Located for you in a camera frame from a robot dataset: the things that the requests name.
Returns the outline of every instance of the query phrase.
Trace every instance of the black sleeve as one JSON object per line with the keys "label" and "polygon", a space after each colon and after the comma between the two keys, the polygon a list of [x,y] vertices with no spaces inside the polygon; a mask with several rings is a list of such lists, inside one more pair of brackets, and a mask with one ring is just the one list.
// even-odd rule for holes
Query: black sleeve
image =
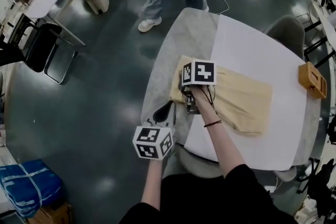
{"label": "black sleeve", "polygon": [[225,188],[232,207],[244,212],[248,223],[297,224],[292,216],[274,206],[269,193],[246,165],[237,166],[226,176]]}
{"label": "black sleeve", "polygon": [[128,223],[159,224],[161,223],[161,214],[153,206],[141,202],[128,210],[120,221],[120,224]]}

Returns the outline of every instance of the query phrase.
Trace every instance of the white sneaker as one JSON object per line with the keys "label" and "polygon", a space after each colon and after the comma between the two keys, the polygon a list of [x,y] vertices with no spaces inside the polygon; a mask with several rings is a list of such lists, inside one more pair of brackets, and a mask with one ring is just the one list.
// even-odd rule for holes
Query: white sneaker
{"label": "white sneaker", "polygon": [[143,20],[139,26],[138,26],[138,30],[140,32],[148,32],[149,30],[151,30],[153,28],[153,26],[159,25],[160,23],[162,23],[162,18],[159,17],[156,20],[153,19],[147,19],[147,20]]}

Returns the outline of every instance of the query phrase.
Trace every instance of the blue bag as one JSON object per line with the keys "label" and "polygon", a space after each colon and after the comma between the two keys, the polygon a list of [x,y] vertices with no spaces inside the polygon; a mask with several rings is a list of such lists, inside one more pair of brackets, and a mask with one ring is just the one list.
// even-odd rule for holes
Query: blue bag
{"label": "blue bag", "polygon": [[31,218],[62,198],[62,181],[41,160],[0,167],[0,184],[18,214]]}

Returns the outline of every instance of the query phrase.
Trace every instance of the reflective floor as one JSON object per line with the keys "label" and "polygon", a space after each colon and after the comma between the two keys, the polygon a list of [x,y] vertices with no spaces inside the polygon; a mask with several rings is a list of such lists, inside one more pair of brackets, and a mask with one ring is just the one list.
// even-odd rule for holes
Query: reflective floor
{"label": "reflective floor", "polygon": [[[142,194],[147,161],[137,158],[132,145],[140,124],[142,102],[155,57],[170,26],[185,7],[184,0],[170,0],[163,23],[149,33],[139,33],[138,13],[146,0],[110,0],[109,10],[93,15],[82,0],[75,0],[61,21],[87,43],[64,85],[59,86],[23,63],[16,66],[9,99],[6,128],[8,147],[23,162],[41,158],[64,181],[77,223],[117,223]],[[309,0],[226,0],[226,16],[265,30],[282,15],[307,11]],[[57,3],[53,13],[62,1]],[[221,0],[208,0],[210,12],[226,8]],[[69,59],[61,44],[50,74],[59,76]],[[316,51],[311,60],[326,54]],[[329,67],[320,71],[329,79]],[[322,115],[329,114],[329,100]],[[321,122],[314,152],[321,152],[325,125]],[[258,172],[263,184],[275,177]],[[297,184],[283,183],[275,204],[294,213],[303,196]]]}

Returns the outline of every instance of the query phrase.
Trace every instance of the black shirt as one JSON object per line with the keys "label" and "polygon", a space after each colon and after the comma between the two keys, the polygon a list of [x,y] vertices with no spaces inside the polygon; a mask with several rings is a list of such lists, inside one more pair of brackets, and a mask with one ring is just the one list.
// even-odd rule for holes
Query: black shirt
{"label": "black shirt", "polygon": [[273,205],[246,165],[234,168],[225,179],[168,176],[162,180],[160,208],[137,204],[120,223],[297,223]]}

